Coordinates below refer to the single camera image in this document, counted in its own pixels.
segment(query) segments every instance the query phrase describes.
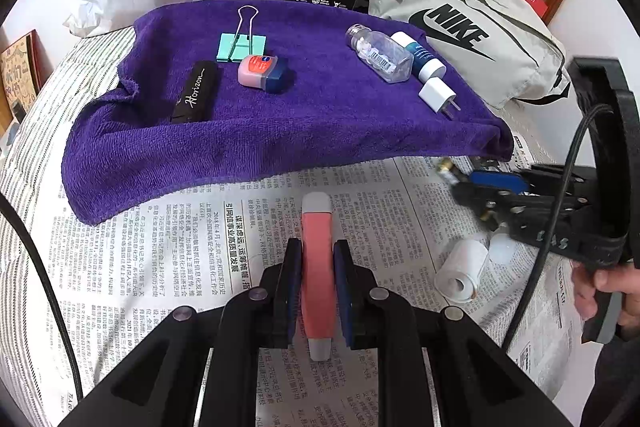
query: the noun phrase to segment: orange label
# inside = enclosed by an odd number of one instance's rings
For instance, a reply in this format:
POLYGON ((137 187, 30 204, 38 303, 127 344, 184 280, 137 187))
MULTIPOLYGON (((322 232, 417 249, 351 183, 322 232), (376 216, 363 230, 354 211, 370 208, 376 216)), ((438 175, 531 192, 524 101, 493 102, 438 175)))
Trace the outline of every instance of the orange label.
POLYGON ((254 55, 249 59, 250 73, 264 73, 271 66, 271 57, 266 55, 254 55))

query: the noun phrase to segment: person's arm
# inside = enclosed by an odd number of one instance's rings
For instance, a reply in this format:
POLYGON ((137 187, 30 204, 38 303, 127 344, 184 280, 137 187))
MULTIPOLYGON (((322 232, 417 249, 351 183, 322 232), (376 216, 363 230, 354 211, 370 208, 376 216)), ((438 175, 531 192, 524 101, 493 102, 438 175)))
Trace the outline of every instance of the person's arm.
POLYGON ((595 384, 582 413, 580 427, 640 425, 640 270, 632 264, 598 270, 590 277, 584 266, 572 272, 575 307, 587 320, 598 306, 596 289, 625 294, 618 335, 602 348, 595 384))

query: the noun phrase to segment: clear plastic bottle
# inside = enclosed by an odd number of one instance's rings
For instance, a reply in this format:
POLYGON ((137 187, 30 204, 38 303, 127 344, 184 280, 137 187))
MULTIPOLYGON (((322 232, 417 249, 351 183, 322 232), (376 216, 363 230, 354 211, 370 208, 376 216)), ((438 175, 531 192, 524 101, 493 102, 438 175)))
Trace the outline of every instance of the clear plastic bottle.
POLYGON ((354 24, 347 30, 346 40, 360 60, 389 84, 409 79, 414 56, 388 35, 354 24))

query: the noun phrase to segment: pink stick with white ends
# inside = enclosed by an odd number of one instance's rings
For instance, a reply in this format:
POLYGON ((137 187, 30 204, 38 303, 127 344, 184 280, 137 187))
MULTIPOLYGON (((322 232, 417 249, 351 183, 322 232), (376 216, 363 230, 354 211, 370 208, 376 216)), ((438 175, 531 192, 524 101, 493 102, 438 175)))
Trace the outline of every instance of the pink stick with white ends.
POLYGON ((335 280, 331 199, 324 192, 302 198, 302 318, 311 360, 331 358, 335 330, 335 280))

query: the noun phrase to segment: blue label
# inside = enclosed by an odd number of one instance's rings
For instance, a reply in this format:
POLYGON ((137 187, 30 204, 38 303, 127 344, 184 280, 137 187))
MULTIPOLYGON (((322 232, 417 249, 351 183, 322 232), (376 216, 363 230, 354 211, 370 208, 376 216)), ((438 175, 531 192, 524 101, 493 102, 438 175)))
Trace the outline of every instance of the blue label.
POLYGON ((427 62, 433 60, 434 58, 437 58, 427 48, 418 44, 418 42, 412 42, 405 49, 414 56, 414 65, 411 68, 411 72, 416 78, 420 74, 420 70, 427 62))

